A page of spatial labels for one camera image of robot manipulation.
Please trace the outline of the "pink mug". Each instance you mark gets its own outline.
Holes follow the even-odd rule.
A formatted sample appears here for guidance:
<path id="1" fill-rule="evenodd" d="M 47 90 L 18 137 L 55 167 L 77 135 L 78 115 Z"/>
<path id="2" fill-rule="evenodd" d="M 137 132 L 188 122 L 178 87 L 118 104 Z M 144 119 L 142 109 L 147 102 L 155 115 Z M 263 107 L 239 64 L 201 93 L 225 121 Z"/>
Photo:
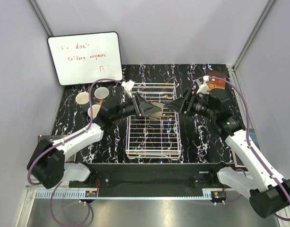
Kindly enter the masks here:
<path id="1" fill-rule="evenodd" d="M 94 96 L 99 101 L 99 105 L 102 105 L 105 98 L 108 97 L 109 90 L 106 87 L 99 87 L 95 90 Z"/>

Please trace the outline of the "light blue faceted mug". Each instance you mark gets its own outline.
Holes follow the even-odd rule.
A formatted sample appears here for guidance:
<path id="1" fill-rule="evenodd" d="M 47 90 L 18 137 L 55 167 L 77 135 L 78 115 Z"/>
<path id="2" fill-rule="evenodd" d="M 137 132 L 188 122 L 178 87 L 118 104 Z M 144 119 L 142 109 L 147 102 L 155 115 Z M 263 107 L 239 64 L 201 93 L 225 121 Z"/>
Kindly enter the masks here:
<path id="1" fill-rule="evenodd" d="M 98 104 L 94 104 L 88 108 L 87 114 L 91 119 L 94 119 L 99 113 L 101 106 Z"/>

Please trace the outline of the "grey blue faceted mug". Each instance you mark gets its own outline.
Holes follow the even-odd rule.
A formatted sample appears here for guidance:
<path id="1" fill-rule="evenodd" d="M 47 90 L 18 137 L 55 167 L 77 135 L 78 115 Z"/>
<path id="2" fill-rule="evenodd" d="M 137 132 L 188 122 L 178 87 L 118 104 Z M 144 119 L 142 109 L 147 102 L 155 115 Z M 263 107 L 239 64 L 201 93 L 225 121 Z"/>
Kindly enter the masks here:
<path id="1" fill-rule="evenodd" d="M 89 93 L 88 92 L 80 92 L 77 94 L 75 98 L 76 103 L 81 108 L 82 111 L 87 112 L 89 105 Z"/>

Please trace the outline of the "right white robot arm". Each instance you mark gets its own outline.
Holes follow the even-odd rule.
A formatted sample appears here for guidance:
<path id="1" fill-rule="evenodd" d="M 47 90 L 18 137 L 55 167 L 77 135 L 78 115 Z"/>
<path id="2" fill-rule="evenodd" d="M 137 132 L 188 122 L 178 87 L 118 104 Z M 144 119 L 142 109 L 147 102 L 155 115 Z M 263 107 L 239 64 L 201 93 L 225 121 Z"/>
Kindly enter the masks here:
<path id="1" fill-rule="evenodd" d="M 187 116 L 197 114 L 210 121 L 212 129 L 238 155 L 252 177 L 247 178 L 219 164 L 209 174 L 209 184 L 216 188 L 222 184 L 231 187 L 249 200 L 258 216 L 267 218 L 290 205 L 290 179 L 285 179 L 263 156 L 241 118 L 230 111 L 229 102 L 223 89 L 215 88 L 202 96 L 189 88 L 166 106 L 175 112 Z"/>

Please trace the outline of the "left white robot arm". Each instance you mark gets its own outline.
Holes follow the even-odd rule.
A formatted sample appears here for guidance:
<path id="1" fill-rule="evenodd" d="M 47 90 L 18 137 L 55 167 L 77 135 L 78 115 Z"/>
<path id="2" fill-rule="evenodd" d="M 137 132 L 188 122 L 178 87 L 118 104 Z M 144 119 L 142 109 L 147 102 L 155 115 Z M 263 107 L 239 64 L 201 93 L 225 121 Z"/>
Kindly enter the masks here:
<path id="1" fill-rule="evenodd" d="M 102 140 L 104 134 L 118 120 L 129 117 L 145 117 L 162 113 L 162 106 L 145 101 L 135 93 L 125 103 L 106 107 L 101 105 L 95 117 L 82 129 L 59 140 L 38 142 L 27 164 L 27 179 L 51 189 L 61 182 L 80 182 L 85 187 L 95 184 L 97 171 L 86 163 L 68 163 L 67 160 L 90 144 Z"/>

